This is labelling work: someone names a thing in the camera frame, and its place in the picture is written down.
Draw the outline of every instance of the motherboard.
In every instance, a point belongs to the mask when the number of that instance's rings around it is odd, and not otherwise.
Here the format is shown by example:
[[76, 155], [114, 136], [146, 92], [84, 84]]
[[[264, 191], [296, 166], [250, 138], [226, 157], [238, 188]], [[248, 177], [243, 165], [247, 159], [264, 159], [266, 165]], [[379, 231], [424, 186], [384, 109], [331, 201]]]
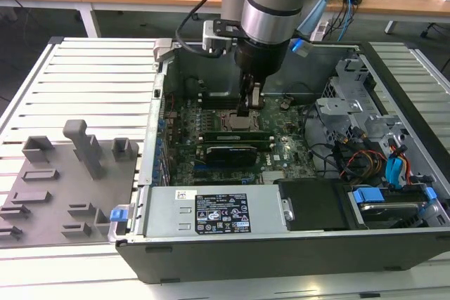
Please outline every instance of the motherboard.
[[170, 185], [272, 184], [315, 177], [290, 98], [267, 96], [265, 107], [239, 117], [233, 101], [167, 100]]

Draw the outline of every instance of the blue latch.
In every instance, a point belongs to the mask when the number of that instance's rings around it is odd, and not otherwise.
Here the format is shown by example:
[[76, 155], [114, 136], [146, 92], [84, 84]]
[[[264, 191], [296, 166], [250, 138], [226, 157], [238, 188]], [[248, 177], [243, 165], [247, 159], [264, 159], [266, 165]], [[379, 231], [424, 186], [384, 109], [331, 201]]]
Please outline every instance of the blue latch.
[[163, 119], [160, 119], [157, 122], [158, 131], [162, 131], [164, 129], [164, 127], [165, 127], [165, 121]]
[[128, 221], [128, 210], [113, 209], [111, 211], [110, 221]]
[[357, 204], [385, 201], [381, 190], [374, 187], [359, 188], [353, 192], [353, 197]]
[[392, 184], [396, 190], [401, 189], [399, 182], [399, 177], [401, 173], [401, 167], [403, 162], [398, 157], [388, 158], [386, 163], [386, 180], [388, 183]]
[[429, 200], [435, 200], [437, 198], [435, 189], [431, 188], [430, 186], [427, 186], [425, 188], [425, 194], [427, 195]]

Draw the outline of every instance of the table leg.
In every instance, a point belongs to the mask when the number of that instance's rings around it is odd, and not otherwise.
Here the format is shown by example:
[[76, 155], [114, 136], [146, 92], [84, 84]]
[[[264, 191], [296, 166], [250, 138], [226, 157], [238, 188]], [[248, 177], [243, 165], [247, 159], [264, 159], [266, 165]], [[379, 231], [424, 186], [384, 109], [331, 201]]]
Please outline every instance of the table leg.
[[391, 34], [392, 31], [394, 30], [395, 26], [397, 25], [397, 21], [389, 21], [389, 23], [387, 24], [386, 28], [385, 28], [385, 33], [386, 34]]
[[79, 5], [78, 11], [82, 16], [88, 38], [100, 38], [101, 33], [98, 28], [97, 17], [92, 9], [92, 5], [90, 3], [82, 3]]

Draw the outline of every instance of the blue cable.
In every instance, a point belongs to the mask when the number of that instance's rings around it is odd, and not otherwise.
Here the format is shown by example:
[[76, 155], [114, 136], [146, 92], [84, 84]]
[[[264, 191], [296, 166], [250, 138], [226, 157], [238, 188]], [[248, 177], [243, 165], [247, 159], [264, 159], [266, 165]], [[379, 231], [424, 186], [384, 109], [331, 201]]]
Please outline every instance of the blue cable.
[[349, 18], [350, 18], [350, 11], [351, 11], [350, 9], [352, 7], [352, 1], [351, 0], [347, 0], [347, 2], [348, 2], [348, 11], [347, 11], [347, 15], [345, 16], [344, 27], [342, 28], [342, 31], [341, 31], [341, 33], [339, 35], [339, 38], [337, 38], [338, 41], [341, 40], [341, 38], [344, 36], [345, 31], [347, 31], [347, 28], [348, 28], [347, 25], [348, 25], [348, 21], [349, 21]]
[[[348, 28], [348, 21], [350, 18], [350, 12], [351, 12], [351, 6], [352, 6], [352, 1], [351, 0], [347, 0], [348, 3], [348, 10], [347, 13], [345, 15], [345, 21], [344, 21], [344, 27], [342, 28], [342, 31], [339, 35], [339, 38], [337, 38], [338, 41], [340, 41], [342, 39], [342, 37], [344, 36], [345, 31], [347, 31]], [[292, 52], [295, 52], [298, 48], [300, 48], [302, 46], [303, 40], [298, 39], [294, 46], [292, 47]]]

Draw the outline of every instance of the white paper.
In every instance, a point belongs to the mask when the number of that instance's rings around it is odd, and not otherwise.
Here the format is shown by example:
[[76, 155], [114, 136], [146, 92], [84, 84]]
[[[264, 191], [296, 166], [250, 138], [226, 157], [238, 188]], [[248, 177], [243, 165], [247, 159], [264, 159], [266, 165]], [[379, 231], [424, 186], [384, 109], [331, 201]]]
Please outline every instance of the white paper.
[[176, 190], [176, 200], [194, 200], [197, 195], [197, 190]]

